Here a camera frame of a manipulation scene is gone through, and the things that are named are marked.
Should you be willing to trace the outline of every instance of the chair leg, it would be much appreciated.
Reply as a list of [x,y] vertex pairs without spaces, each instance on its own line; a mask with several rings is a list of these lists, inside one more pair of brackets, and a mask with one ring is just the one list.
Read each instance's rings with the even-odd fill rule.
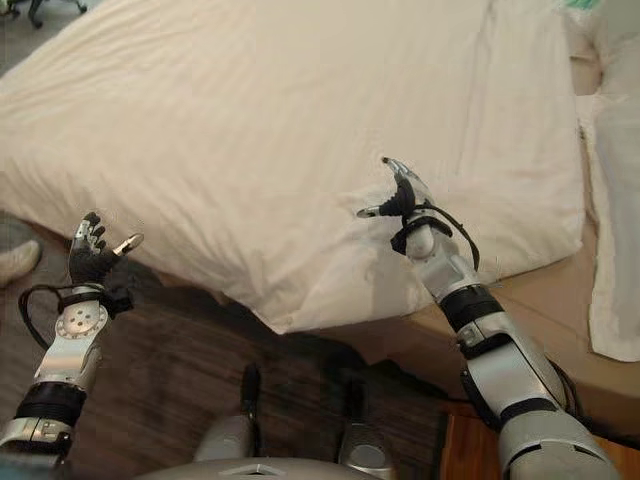
[[33,28],[42,27],[42,22],[36,18],[36,13],[41,4],[42,0],[31,0],[31,6],[29,7],[29,20],[31,20],[31,25],[33,25]]

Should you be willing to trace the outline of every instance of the black glove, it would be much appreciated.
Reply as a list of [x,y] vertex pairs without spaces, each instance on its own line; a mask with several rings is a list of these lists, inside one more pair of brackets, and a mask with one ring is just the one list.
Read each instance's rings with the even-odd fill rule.
[[104,250],[107,243],[100,240],[105,228],[98,226],[100,217],[94,212],[85,215],[78,226],[69,252],[69,275],[73,283],[102,285],[107,273],[121,257]]

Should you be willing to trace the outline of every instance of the dark floor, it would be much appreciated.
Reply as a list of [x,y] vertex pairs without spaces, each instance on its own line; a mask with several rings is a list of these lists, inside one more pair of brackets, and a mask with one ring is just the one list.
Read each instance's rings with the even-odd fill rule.
[[[0,251],[34,235],[7,215],[0,219]],[[31,284],[66,282],[60,244],[40,240],[45,253],[36,271],[0,299],[0,421],[13,415],[42,355],[20,322],[17,295]],[[118,316],[104,338],[103,366],[71,453],[79,478],[128,478],[188,462],[212,420],[237,407],[249,362],[259,364],[263,379],[262,454],[334,459],[343,391],[323,365],[342,346],[311,335],[279,337],[239,306],[163,288],[135,264],[121,267],[115,280],[128,278],[137,307]],[[54,306],[41,295],[32,314],[49,331]],[[439,402],[375,369],[365,376],[372,423],[390,440],[400,479],[432,477],[444,433]]]

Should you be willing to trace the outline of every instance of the wooden panel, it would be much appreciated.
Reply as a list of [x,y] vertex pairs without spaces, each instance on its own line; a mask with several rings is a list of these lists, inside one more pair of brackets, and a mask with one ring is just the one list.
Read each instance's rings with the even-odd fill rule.
[[[623,479],[640,478],[640,451],[596,437]],[[450,415],[440,465],[441,480],[500,478],[498,436],[478,418]]]
[[495,432],[477,418],[450,415],[440,478],[499,479],[498,436]]

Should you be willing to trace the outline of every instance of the robotic hand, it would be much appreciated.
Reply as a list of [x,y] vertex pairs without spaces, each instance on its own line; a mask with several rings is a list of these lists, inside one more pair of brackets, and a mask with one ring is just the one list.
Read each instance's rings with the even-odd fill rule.
[[[478,249],[462,225],[434,205],[427,186],[397,160],[384,158],[397,192],[358,217],[401,216],[391,241],[413,263],[424,286],[456,332],[467,365],[462,384],[478,415],[500,431],[507,478],[618,478],[587,429],[565,412],[567,385],[536,345],[480,283]],[[458,254],[442,215],[469,241],[474,267]]]
[[[68,264],[72,285],[36,285],[20,297],[23,320],[46,354],[14,419],[0,436],[0,466],[14,464],[32,471],[40,469],[44,474],[64,463],[101,360],[100,333],[111,318],[132,308],[128,292],[118,296],[102,284],[114,265],[144,237],[135,234],[115,249],[106,250],[106,242],[100,240],[105,228],[99,223],[100,217],[89,213],[76,231]],[[59,291],[66,289],[71,295],[62,298]],[[53,292],[59,300],[60,316],[51,345],[29,318],[29,295],[37,290]]]

